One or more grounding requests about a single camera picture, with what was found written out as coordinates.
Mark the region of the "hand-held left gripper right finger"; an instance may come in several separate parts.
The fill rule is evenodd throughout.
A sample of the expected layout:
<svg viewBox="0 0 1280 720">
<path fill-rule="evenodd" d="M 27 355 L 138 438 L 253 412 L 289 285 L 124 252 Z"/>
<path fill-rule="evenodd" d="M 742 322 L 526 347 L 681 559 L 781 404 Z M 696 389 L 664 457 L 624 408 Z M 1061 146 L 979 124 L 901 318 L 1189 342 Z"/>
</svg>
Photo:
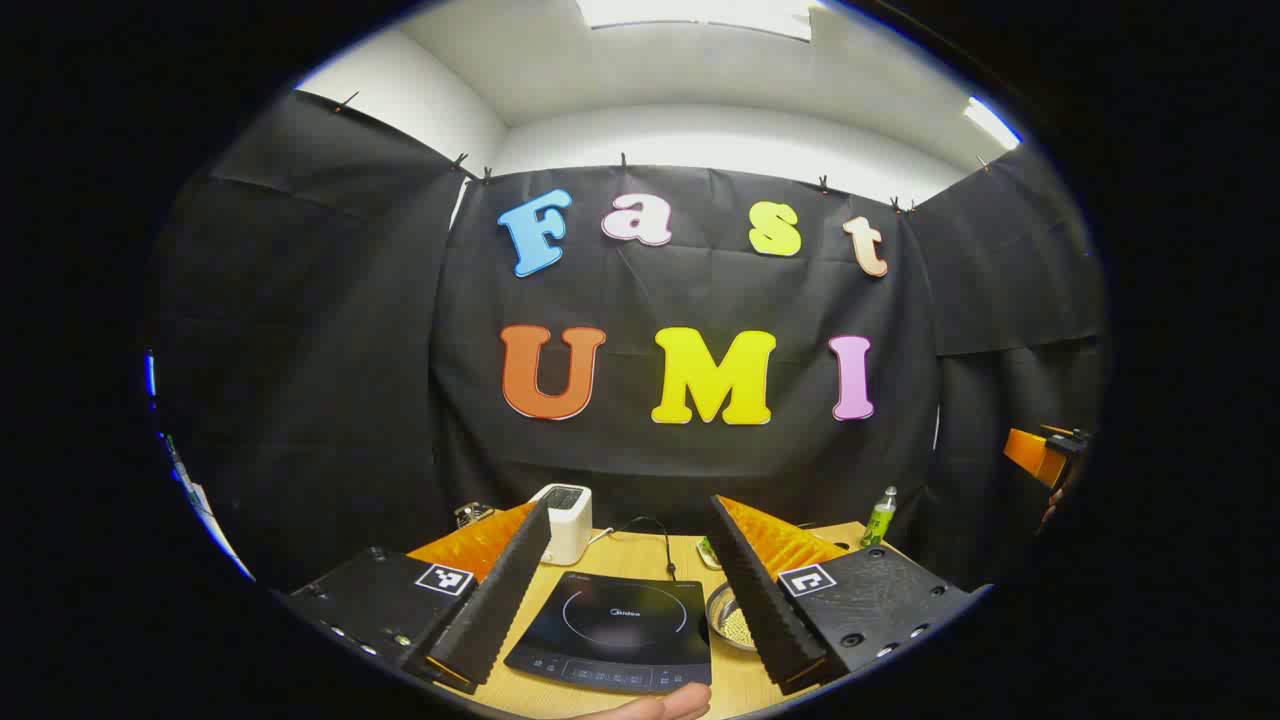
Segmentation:
<svg viewBox="0 0 1280 720">
<path fill-rule="evenodd" d="M 842 550 L 719 495 L 710 510 L 712 548 L 785 694 L 873 673 L 977 602 L 884 544 Z"/>
</svg>

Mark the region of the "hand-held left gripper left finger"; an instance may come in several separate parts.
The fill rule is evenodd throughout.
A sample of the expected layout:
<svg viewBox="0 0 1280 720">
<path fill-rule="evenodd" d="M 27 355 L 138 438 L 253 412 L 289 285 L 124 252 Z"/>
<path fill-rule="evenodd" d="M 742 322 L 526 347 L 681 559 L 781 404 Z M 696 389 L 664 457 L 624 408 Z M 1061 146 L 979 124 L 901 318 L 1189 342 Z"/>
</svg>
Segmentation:
<svg viewBox="0 0 1280 720">
<path fill-rule="evenodd" d="M 532 501 L 417 553 L 369 547 L 283 603 L 380 666 L 472 694 L 488 682 L 550 541 L 549 512 L 545 500 Z"/>
</svg>

